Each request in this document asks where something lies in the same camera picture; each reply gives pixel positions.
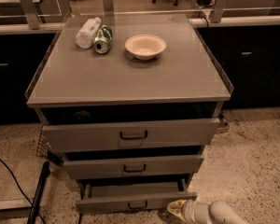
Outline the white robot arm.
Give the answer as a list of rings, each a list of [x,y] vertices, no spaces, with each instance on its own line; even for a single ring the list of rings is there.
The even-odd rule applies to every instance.
[[[178,200],[169,203],[167,210],[186,224],[249,224],[222,201]]]

